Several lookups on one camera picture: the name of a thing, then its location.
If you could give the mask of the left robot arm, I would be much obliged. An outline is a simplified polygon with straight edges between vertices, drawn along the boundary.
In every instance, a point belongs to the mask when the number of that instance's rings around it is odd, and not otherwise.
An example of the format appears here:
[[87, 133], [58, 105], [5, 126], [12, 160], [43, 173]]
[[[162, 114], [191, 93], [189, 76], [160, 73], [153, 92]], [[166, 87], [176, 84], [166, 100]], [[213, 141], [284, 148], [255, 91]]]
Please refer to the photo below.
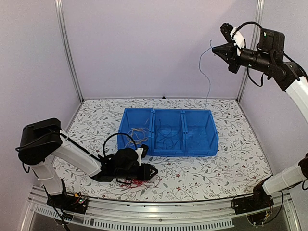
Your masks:
[[50, 118], [25, 126], [20, 145], [15, 150], [19, 160], [30, 167], [47, 193], [53, 196], [53, 201], [61, 209], [67, 209], [72, 203], [71, 197], [65, 193], [64, 181], [48, 160], [50, 155], [72, 164], [97, 182], [151, 180], [158, 170], [141, 161], [147, 155], [148, 146], [133, 145], [133, 148], [119, 149], [115, 154], [94, 156], [62, 131], [59, 119]]

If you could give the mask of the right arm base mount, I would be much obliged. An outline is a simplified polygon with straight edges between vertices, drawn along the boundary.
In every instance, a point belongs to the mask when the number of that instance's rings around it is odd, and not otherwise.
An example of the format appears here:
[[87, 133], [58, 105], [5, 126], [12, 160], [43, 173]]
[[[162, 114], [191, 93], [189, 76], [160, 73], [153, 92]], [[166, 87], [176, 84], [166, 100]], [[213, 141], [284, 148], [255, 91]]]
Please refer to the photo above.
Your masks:
[[264, 225], [273, 212], [273, 199], [263, 189], [263, 181], [253, 188], [251, 196], [234, 197], [231, 201], [231, 208], [235, 214], [254, 212], [261, 209], [268, 209], [260, 214], [248, 216], [248, 221], [255, 226]]

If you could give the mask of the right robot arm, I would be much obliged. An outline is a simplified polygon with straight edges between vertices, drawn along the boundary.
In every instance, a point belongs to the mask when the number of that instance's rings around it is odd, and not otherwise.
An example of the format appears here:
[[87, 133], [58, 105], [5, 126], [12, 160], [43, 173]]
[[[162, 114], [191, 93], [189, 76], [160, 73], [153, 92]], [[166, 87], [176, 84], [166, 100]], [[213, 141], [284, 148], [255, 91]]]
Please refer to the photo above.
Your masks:
[[[247, 48], [240, 29], [245, 25], [256, 25], [260, 29], [256, 50]], [[212, 52], [228, 64], [228, 70], [236, 74], [241, 66], [253, 69], [274, 79], [280, 89], [287, 93], [304, 118], [308, 117], [308, 76], [305, 70], [284, 52], [285, 35], [263, 28], [249, 21], [239, 27], [223, 23], [220, 31], [227, 43], [215, 46]], [[259, 210], [268, 197], [284, 189], [292, 188], [308, 179], [308, 158], [304, 157], [293, 166], [284, 169], [253, 188], [249, 206]]]

